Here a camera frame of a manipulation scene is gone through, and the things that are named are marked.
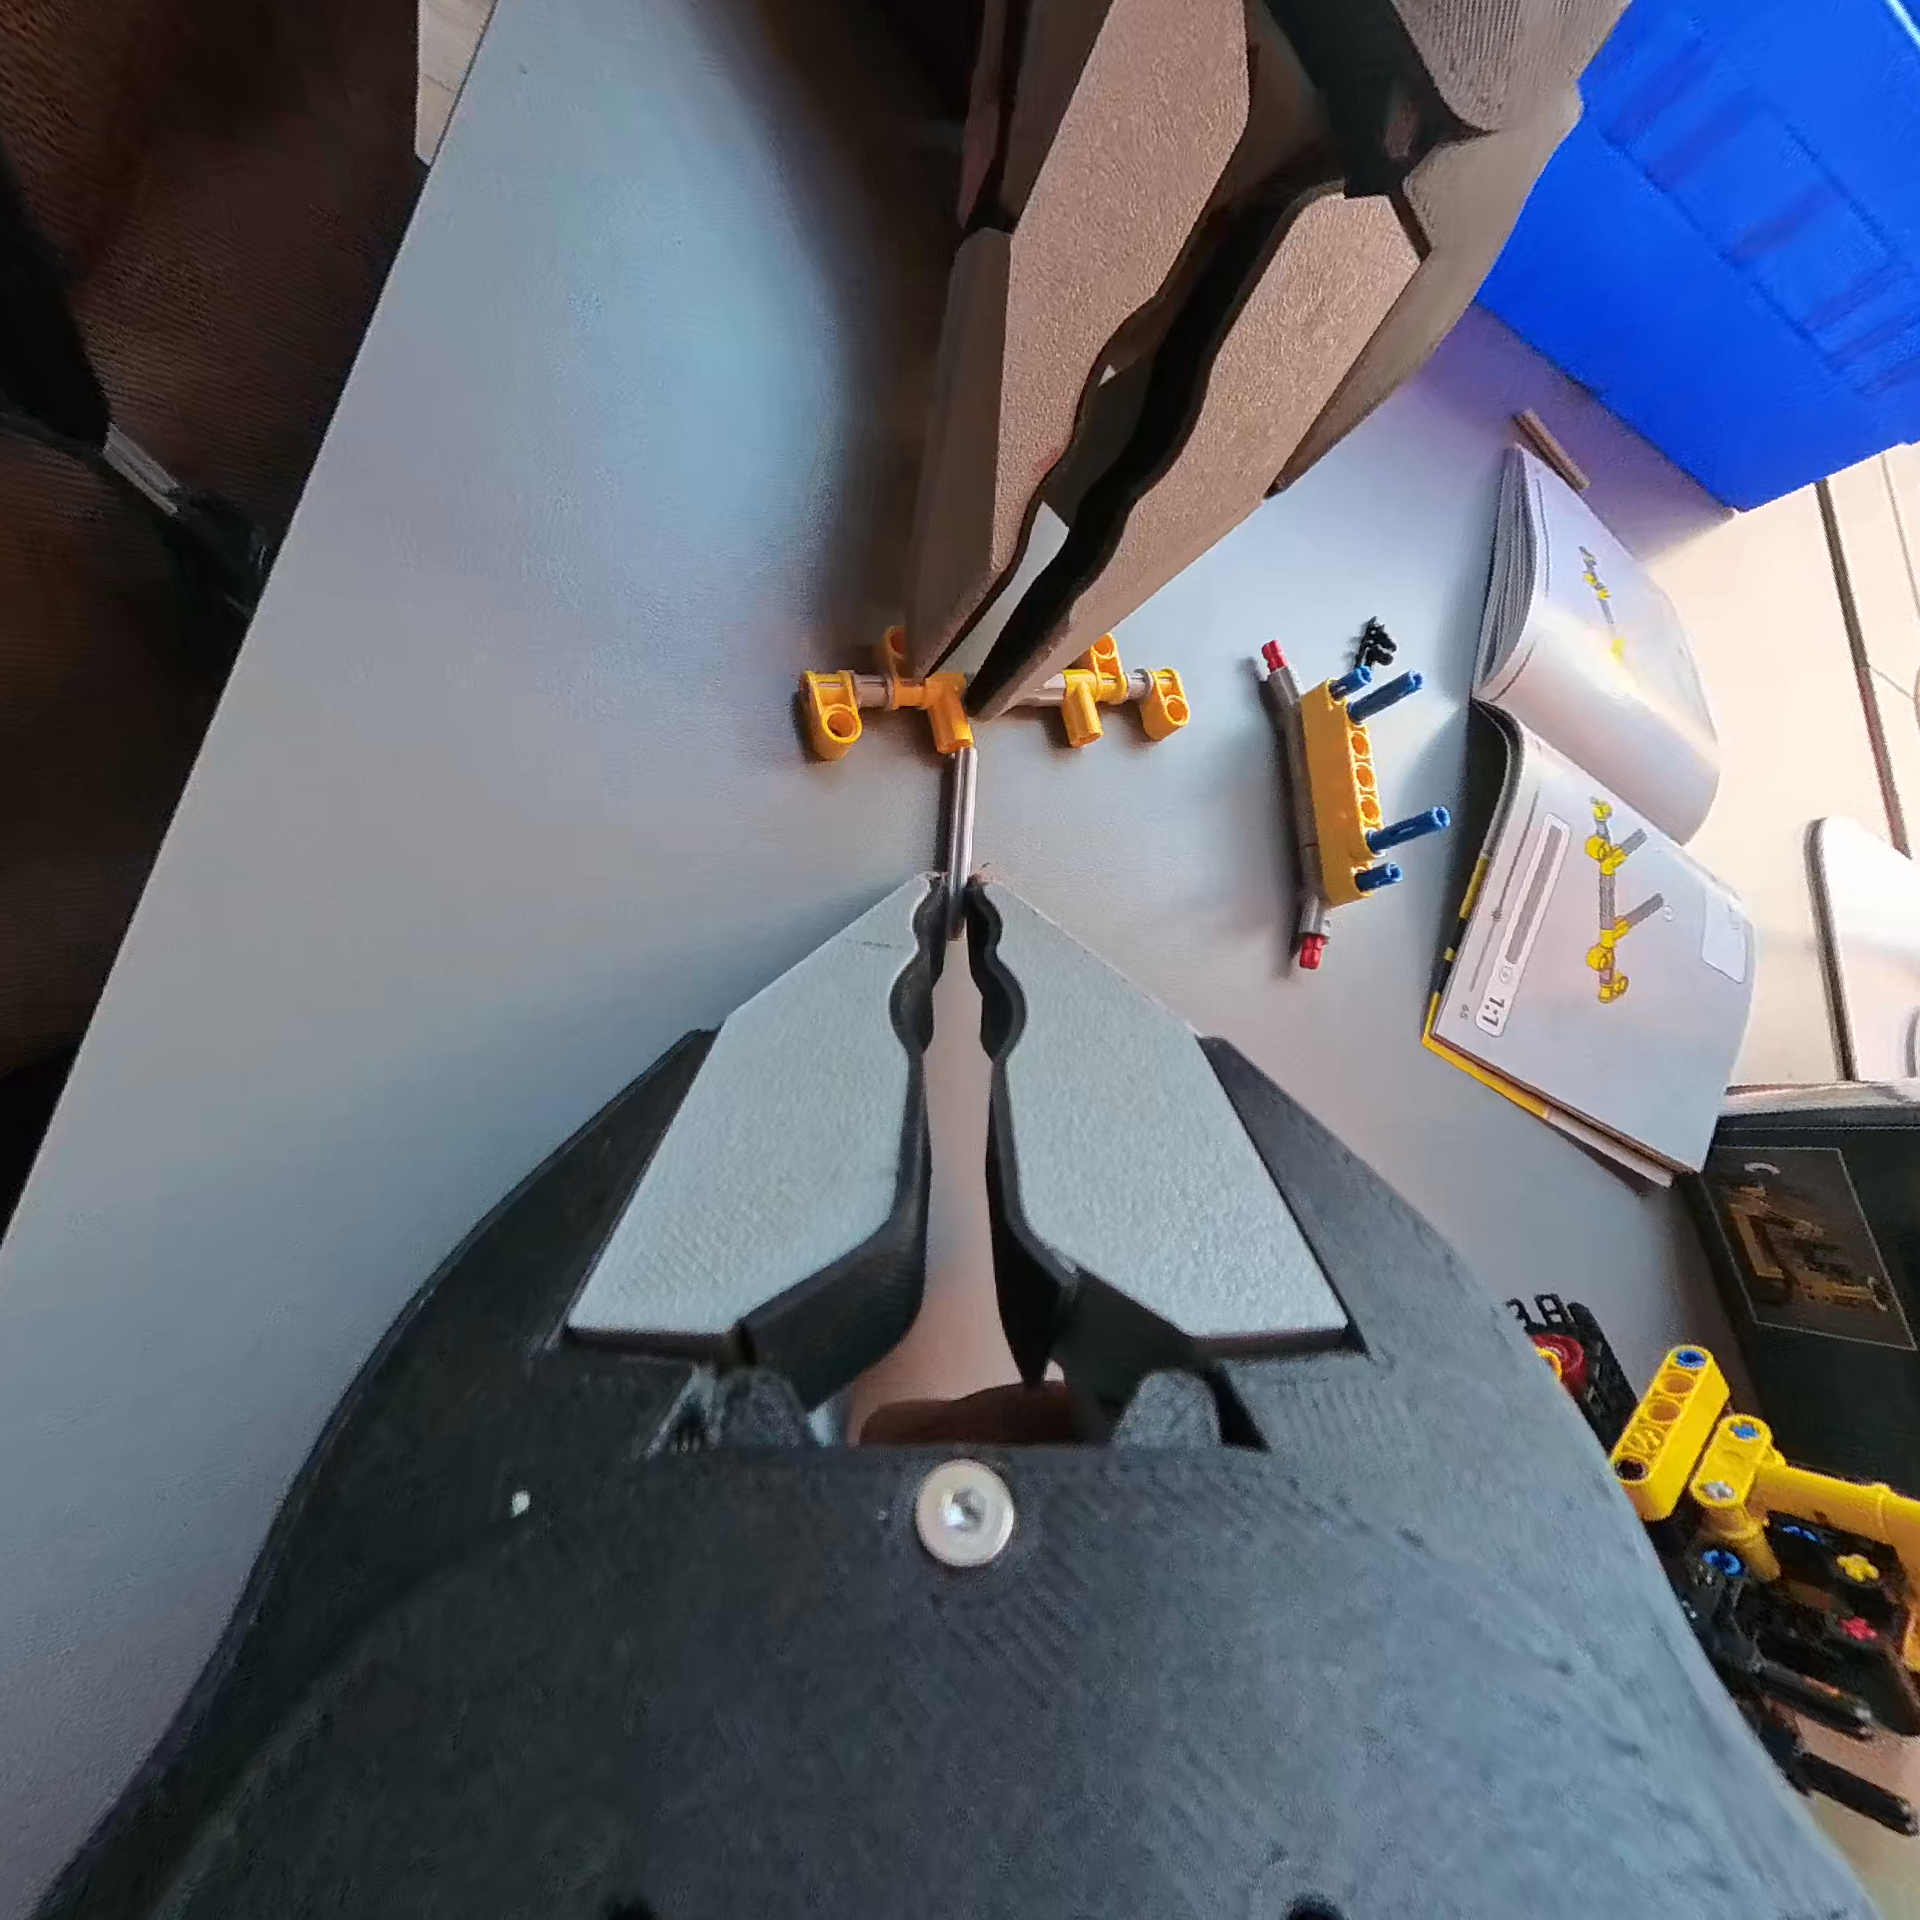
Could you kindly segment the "person's brown clothing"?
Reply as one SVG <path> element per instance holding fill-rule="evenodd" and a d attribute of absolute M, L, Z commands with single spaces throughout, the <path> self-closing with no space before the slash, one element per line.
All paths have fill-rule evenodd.
<path fill-rule="evenodd" d="M 3 5 L 3 1221 L 417 204 L 417 82 L 417 5 Z"/>

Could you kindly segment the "yellow lego beam blue pins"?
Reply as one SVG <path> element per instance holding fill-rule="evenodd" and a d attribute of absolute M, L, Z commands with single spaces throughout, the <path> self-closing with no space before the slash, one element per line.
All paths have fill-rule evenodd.
<path fill-rule="evenodd" d="M 1278 641 L 1259 648 L 1259 699 L 1281 750 L 1296 872 L 1289 962 L 1317 972 L 1337 912 L 1398 888 L 1395 852 L 1446 832 L 1446 807 L 1387 819 L 1370 723 L 1426 689 L 1419 671 L 1380 683 L 1363 653 L 1343 675 L 1301 685 Z"/>

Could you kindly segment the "black lego set box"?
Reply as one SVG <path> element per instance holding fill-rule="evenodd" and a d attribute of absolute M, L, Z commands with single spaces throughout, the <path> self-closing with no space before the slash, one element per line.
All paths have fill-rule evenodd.
<path fill-rule="evenodd" d="M 1757 1414 L 1918 1496 L 1918 1081 L 1738 1088 L 1681 1181 Z"/>

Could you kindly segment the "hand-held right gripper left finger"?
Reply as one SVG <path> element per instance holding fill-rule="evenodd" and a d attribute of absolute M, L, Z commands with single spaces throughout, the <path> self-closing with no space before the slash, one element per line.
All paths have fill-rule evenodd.
<path fill-rule="evenodd" d="M 565 1333 L 825 1405 L 924 1301 L 940 885 L 912 877 L 709 1034 Z"/>

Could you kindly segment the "yellow lego connector axle assembly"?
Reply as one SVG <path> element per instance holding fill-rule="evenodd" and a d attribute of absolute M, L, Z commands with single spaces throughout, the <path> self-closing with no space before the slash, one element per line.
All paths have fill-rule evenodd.
<path fill-rule="evenodd" d="M 975 743 L 965 709 L 967 681 L 954 671 L 925 679 L 906 675 L 906 636 L 900 623 L 879 631 L 875 671 L 808 671 L 797 679 L 795 714 L 808 752 L 842 760 L 862 741 L 867 712 L 914 712 L 924 718 L 937 756 L 957 756 Z M 1012 711 L 1051 712 L 1063 744 L 1082 750 L 1104 737 L 1105 712 L 1128 709 L 1149 743 L 1188 729 L 1191 707 L 1174 668 L 1128 668 L 1113 634 L 1098 636 L 1068 666 L 1021 695 Z"/>

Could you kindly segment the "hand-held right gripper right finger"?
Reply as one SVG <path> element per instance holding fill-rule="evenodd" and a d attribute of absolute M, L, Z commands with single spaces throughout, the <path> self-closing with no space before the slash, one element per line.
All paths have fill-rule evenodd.
<path fill-rule="evenodd" d="M 1023 1442 L 1251 1442 L 1236 1368 L 1347 1356 L 1311 1237 L 1195 1028 L 1006 885 L 967 888 L 993 1298 Z M 1152 1380 L 1168 1379 L 1166 1391 Z"/>

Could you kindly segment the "blue plastic bin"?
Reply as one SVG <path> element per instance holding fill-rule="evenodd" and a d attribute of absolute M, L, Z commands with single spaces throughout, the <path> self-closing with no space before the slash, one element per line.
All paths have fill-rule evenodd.
<path fill-rule="evenodd" d="M 1918 6 L 1635 2 L 1478 304 L 1724 508 L 1918 435 Z"/>

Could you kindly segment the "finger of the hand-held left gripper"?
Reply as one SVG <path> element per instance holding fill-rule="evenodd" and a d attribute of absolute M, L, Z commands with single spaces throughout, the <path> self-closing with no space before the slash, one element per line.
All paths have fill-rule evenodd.
<path fill-rule="evenodd" d="M 1241 204 L 1042 484 L 1066 538 L 973 672 L 973 714 L 1138 612 L 1419 372 L 1574 124 L 1545 106 L 1438 147 L 1382 197 L 1272 180 Z"/>
<path fill-rule="evenodd" d="M 912 668 L 1020 565 L 1104 353 L 1153 303 L 1250 118 L 1238 2 L 981 5 L 914 531 Z"/>

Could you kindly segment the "yellow black lego vehicle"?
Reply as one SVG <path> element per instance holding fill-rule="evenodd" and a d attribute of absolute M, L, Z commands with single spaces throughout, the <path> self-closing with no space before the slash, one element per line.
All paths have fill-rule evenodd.
<path fill-rule="evenodd" d="M 1789 1462 L 1701 1344 L 1668 1350 L 1633 1393 L 1584 1304 L 1505 1308 L 1594 1432 L 1694 1645 L 1787 1786 L 1916 1838 L 1909 1798 L 1804 1732 L 1916 1743 L 1916 1500 Z"/>

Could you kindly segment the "grey lego axle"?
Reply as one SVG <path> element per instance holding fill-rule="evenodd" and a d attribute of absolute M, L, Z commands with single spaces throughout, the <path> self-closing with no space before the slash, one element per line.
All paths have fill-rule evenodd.
<path fill-rule="evenodd" d="M 973 872 L 978 768 L 980 758 L 973 743 L 965 743 L 946 756 L 940 877 L 948 943 L 956 943 L 964 932 L 965 895 Z"/>

